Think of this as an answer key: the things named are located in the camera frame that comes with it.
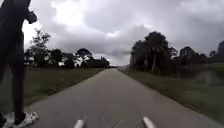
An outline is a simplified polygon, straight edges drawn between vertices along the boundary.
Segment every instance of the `grass verge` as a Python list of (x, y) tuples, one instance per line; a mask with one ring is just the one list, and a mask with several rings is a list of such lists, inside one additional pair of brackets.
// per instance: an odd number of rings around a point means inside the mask
[(135, 70), (122, 72), (224, 125), (224, 86), (211, 86), (195, 80), (154, 76)]
[[(71, 87), (103, 69), (45, 69), (27, 68), (24, 101), (30, 105), (63, 89)], [(11, 103), (11, 75), (6, 73), (3, 85), (0, 87), (0, 110), (8, 112), (12, 109)]]

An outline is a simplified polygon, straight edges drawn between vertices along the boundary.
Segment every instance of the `white shoe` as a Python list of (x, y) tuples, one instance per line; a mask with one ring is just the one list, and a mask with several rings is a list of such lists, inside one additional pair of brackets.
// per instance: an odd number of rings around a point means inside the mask
[(12, 120), (6, 120), (5, 124), (2, 126), (2, 128), (12, 128), (13, 121)]
[(35, 112), (25, 113), (25, 114), (26, 114), (25, 119), (20, 124), (13, 125), (13, 128), (24, 128), (24, 127), (27, 127), (27, 126), (33, 124), (34, 122), (36, 122), (39, 119), (39, 116)]

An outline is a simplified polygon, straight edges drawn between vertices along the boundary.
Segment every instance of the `runner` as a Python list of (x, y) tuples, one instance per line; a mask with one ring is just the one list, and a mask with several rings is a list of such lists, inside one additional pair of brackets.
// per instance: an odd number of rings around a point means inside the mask
[(4, 0), (0, 3), (0, 84), (7, 65), (11, 68), (12, 97), (14, 121), (11, 124), (0, 114), (0, 128), (22, 128), (37, 119), (35, 113), (23, 111), (23, 82), (24, 69), (24, 35), (22, 26), (25, 19), (30, 24), (37, 21), (37, 17), (30, 12), (30, 0)]

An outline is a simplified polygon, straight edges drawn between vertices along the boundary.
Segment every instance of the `cloud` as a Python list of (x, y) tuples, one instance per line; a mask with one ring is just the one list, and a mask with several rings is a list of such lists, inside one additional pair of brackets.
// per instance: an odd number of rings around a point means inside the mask
[(223, 0), (33, 0), (31, 8), (52, 35), (50, 48), (84, 47), (115, 65), (127, 64), (134, 42), (150, 31), (162, 32), (177, 49), (204, 53), (224, 35)]

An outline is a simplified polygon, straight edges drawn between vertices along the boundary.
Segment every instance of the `paved path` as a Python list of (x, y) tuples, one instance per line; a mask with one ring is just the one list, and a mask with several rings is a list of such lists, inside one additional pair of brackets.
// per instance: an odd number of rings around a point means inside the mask
[(41, 117), (35, 128), (73, 128), (80, 118), (88, 128), (143, 128), (143, 116), (157, 128), (222, 128), (114, 69), (27, 109)]

